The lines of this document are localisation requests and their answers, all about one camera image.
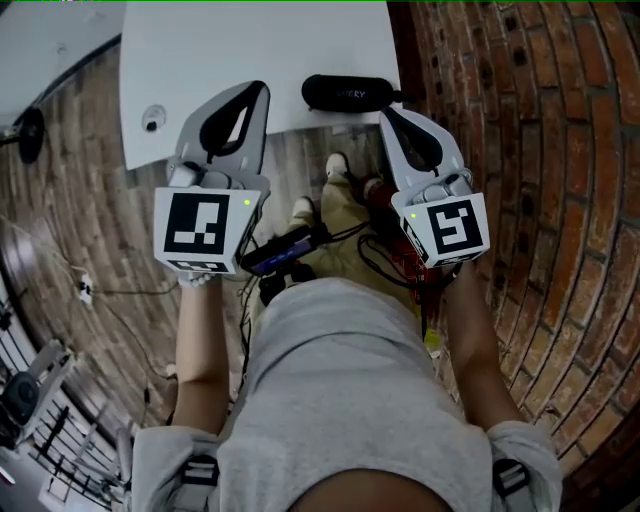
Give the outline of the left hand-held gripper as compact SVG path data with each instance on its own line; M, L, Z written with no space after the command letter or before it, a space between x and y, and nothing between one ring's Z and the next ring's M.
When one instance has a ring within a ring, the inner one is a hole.
M171 162L169 185L155 189L153 247L160 263L184 274L240 271L270 195L269 179L260 175L269 106L264 82L244 82L187 118L175 150L185 161Z

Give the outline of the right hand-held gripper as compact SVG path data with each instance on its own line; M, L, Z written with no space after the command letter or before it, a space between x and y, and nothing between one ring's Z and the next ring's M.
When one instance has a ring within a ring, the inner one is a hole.
M464 168L453 135L429 117L394 107L380 112L379 127L393 180L401 190L391 205L423 265L457 264L487 252L484 195L472 190L471 172Z

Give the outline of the person's left forearm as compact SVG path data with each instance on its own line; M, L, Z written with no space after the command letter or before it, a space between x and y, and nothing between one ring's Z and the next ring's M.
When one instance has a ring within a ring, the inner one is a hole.
M218 278L182 289L176 371L178 391L172 424L220 434L228 416L230 371L222 282Z

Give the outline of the person's right forearm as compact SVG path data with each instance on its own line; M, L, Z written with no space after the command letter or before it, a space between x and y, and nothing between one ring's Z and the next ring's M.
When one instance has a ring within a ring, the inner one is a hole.
M503 378L498 338L473 263L461 266L444 298L450 361L467 421L485 431L522 422Z

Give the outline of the red fire extinguisher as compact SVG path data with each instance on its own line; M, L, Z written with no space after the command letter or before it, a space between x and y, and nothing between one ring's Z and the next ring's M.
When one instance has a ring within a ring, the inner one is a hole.
M391 198L396 192L396 187L381 177L370 177L363 185L363 198L366 204L378 210L391 209Z

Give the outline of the person's khaki trousers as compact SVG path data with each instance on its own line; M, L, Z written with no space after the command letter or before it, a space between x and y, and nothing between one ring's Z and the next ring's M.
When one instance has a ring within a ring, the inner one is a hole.
M393 297L412 314L416 314L418 306L411 290L406 287L407 283L392 261L387 243L378 238L369 220L369 211L357 197L349 178L332 177L323 187L316 216L294 218L291 215L284 232L301 225L323 223L329 233L346 235L349 229L363 225L364 228L358 233L342 241L324 244L302 256L300 262L310 265L318 279L349 280Z

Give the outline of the white table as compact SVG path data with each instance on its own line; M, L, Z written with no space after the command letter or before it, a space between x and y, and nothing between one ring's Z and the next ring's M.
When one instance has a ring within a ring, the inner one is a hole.
M130 2L120 47L119 97L127 169L173 155L186 119L220 92L260 80L270 89L266 131L373 124L374 114L310 111L310 76L379 77L400 86L383 2ZM141 127L159 104L166 123Z

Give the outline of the black device with blue label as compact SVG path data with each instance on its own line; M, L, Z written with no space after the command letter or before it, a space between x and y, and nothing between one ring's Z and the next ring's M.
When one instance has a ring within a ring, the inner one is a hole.
M265 245L245 254L241 268L252 275L264 277L290 267L302 256L314 252L331 238L325 224L301 225Z

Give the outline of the black waist clip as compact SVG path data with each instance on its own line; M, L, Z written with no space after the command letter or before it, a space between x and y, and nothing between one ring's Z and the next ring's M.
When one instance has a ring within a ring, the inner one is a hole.
M264 306L281 292L297 284L312 281L316 275L310 265L296 261L288 267L276 270L259 282L259 298Z

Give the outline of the black standing fan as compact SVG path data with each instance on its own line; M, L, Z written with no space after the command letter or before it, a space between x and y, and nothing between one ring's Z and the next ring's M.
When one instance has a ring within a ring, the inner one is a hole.
M42 149L45 123L40 108L27 108L12 125L14 131L7 137L0 138L0 148L16 144L21 162L33 164Z

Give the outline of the person's grey t-shirt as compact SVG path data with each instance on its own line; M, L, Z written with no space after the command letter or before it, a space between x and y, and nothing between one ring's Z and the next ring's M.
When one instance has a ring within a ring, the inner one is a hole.
M435 381L408 310L337 278L295 286L266 308L221 434L170 426L137 435L133 512L174 512L180 470L199 455L218 462L219 512L287 512L349 470L414 480L453 512L504 512L492 482L502 458L528 470L535 512L558 512L562 493L543 431L470 424Z

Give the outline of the black metal railing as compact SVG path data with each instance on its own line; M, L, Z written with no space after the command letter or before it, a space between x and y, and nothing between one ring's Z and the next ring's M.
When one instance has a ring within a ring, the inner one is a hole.
M55 401L37 420L30 456L70 490L105 509L122 499L115 449L67 405Z

